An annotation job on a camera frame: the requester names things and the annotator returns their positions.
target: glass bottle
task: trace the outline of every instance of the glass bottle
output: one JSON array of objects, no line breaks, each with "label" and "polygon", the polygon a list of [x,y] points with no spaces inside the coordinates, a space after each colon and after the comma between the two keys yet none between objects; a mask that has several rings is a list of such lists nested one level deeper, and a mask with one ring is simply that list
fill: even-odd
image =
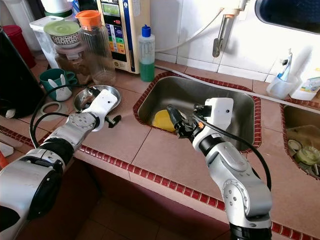
[{"label": "glass bottle", "polygon": [[96,10],[80,11],[79,31],[82,44],[85,45],[87,66],[96,85],[113,85],[116,82],[115,65],[112,59],[108,31],[101,22],[101,13]]}]

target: teal cup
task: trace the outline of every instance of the teal cup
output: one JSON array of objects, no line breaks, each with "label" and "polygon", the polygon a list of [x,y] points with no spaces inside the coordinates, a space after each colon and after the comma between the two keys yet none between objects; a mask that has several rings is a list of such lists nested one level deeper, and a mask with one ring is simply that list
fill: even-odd
[{"label": "teal cup", "polygon": [[[44,71],[39,76],[40,82],[44,89],[48,92],[51,89],[66,84],[77,84],[78,80],[76,74],[72,71],[65,71],[60,68],[52,68]],[[54,101],[65,101],[72,95],[71,87],[63,87],[56,91],[49,93],[50,98]]]}]

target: electric cord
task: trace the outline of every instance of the electric cord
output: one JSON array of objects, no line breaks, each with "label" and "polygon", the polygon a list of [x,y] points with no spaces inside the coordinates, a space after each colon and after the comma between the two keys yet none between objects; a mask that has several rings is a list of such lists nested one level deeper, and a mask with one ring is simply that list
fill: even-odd
[{"label": "electric cord", "polygon": [[61,86],[57,86],[55,88],[52,88],[50,89],[49,91],[47,91],[44,96],[41,98],[41,100],[39,101],[39,103],[37,104],[37,106],[35,107],[34,109],[34,112],[32,114],[32,117],[31,117],[31,120],[30,120],[30,126],[29,126],[29,134],[30,134],[30,137],[31,137],[31,141],[34,145],[35,148],[38,148],[39,147],[39,144],[37,142],[37,139],[36,139],[36,135],[34,134],[34,121],[35,121],[35,118],[37,116],[37,113],[38,111],[40,110],[43,102],[46,100],[46,97],[54,92],[55,90],[58,90],[58,89],[62,89],[62,88],[65,88],[65,87],[77,87],[77,88],[86,88],[88,89],[91,93],[93,91],[97,91],[97,89],[94,89],[92,87],[88,87],[86,85],[80,85],[80,84],[65,84],[65,85],[61,85]]},{"label": "electric cord", "polygon": [[264,172],[265,172],[265,176],[266,176],[266,185],[267,187],[269,188],[269,190],[271,191],[271,186],[272,186],[272,183],[271,183],[271,175],[270,175],[270,170],[268,168],[268,165],[266,163],[266,161],[264,160],[264,157],[260,154],[260,152],[254,147],[252,146],[249,142],[247,142],[246,140],[244,140],[243,138],[239,137],[239,136],[236,136],[236,135],[233,135],[227,131],[224,131],[222,130],[221,128],[217,127],[217,126],[214,126],[210,123],[208,123],[206,120],[202,120],[199,116],[197,116],[196,114],[193,114],[192,117],[203,123],[205,126],[217,131],[218,133],[220,134],[223,134],[231,139],[234,139],[234,140],[237,140],[243,144],[245,144],[246,146],[248,146],[253,152],[254,154],[258,157],[258,159],[260,160],[262,166],[263,166],[263,169],[264,169]]},{"label": "electric cord", "polygon": [[161,49],[156,49],[155,52],[165,52],[167,50],[171,50],[171,49],[175,49],[180,47],[183,44],[186,44],[187,42],[189,42],[190,40],[192,40],[193,38],[195,38],[196,36],[198,36],[200,33],[202,33],[214,20],[216,20],[216,18],[220,15],[220,13],[224,10],[224,8],[220,8],[219,11],[217,12],[217,14],[214,16],[213,19],[211,19],[206,25],[204,25],[203,27],[201,27],[198,31],[196,31],[194,34],[192,34],[190,37],[188,37],[186,40],[184,40],[183,42],[180,42],[174,46],[171,47],[166,47],[166,48],[161,48]]},{"label": "electric cord", "polygon": [[51,115],[58,115],[58,116],[63,116],[63,117],[69,117],[68,114],[64,114],[64,113],[60,113],[60,112],[48,112],[44,115],[42,115],[41,117],[38,118],[38,120],[35,122],[34,126],[33,126],[33,136],[34,136],[34,139],[36,141],[36,143],[39,145],[38,141],[37,141],[37,138],[36,138],[36,130],[37,130],[37,127],[39,125],[39,123],[45,118],[45,117],[48,117],[48,116],[51,116]]}]

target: glass jar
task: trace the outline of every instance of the glass jar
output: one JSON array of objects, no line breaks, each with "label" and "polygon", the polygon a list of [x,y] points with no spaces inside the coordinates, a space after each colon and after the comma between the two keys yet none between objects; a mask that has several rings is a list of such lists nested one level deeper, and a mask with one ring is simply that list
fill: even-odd
[{"label": "glass jar", "polygon": [[101,13],[96,10],[80,11],[76,16],[85,45],[87,66],[96,85],[113,85],[116,82],[115,65],[112,59],[108,31],[101,23]]},{"label": "glass jar", "polygon": [[76,74],[78,83],[85,85],[92,80],[86,60],[85,46],[82,44],[74,48],[55,46],[55,60],[59,68]]}]

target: black cable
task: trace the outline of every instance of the black cable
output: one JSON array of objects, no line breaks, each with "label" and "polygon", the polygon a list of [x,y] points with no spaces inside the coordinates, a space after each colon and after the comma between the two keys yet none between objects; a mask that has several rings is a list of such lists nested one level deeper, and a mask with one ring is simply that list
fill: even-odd
[{"label": "black cable", "polygon": [[37,143],[36,140],[36,136],[34,135],[34,121],[35,118],[37,116],[37,112],[39,111],[39,109],[41,108],[43,102],[45,101],[46,97],[54,92],[55,90],[61,89],[61,88],[65,88],[65,87],[77,87],[77,88],[86,88],[89,89],[90,91],[92,91],[92,88],[85,86],[85,85],[80,85],[80,84],[65,84],[65,85],[61,85],[61,86],[57,86],[55,88],[52,88],[51,90],[47,91],[44,96],[41,98],[41,100],[39,101],[38,105],[35,107],[34,112],[32,114],[32,118],[30,120],[30,126],[29,126],[29,133],[30,133],[30,137],[31,137],[31,141],[34,145],[35,148],[39,147],[39,144]]},{"label": "black cable", "polygon": [[225,135],[225,136],[227,136],[227,137],[229,137],[231,139],[237,140],[237,141],[247,145],[255,153],[255,155],[258,157],[258,159],[260,160],[260,162],[261,162],[261,164],[263,166],[263,169],[265,171],[266,185],[269,188],[269,190],[271,191],[272,183],[271,183],[271,175],[270,175],[270,171],[269,171],[268,165],[267,165],[266,161],[264,160],[264,157],[260,154],[260,152],[254,146],[252,146],[249,142],[247,142],[243,138],[241,138],[239,136],[236,136],[236,135],[233,135],[233,134],[231,134],[231,133],[229,133],[227,131],[222,130],[221,128],[219,128],[217,126],[214,126],[214,125],[208,123],[205,120],[202,120],[196,114],[193,114],[192,116],[193,116],[194,119],[196,119],[199,122],[203,123],[205,126],[217,131],[218,133],[223,134],[223,135]]},{"label": "black cable", "polygon": [[34,139],[35,139],[35,142],[39,145],[38,141],[37,141],[37,138],[36,138],[36,130],[37,130],[37,127],[39,125],[39,123],[42,121],[42,119],[44,119],[45,117],[47,116],[50,116],[50,115],[59,115],[59,116],[63,116],[63,117],[69,117],[68,114],[64,114],[64,113],[60,113],[60,112],[48,112],[44,115],[42,115],[41,117],[38,118],[38,120],[35,122],[34,126],[33,126],[33,136],[34,136]]}]

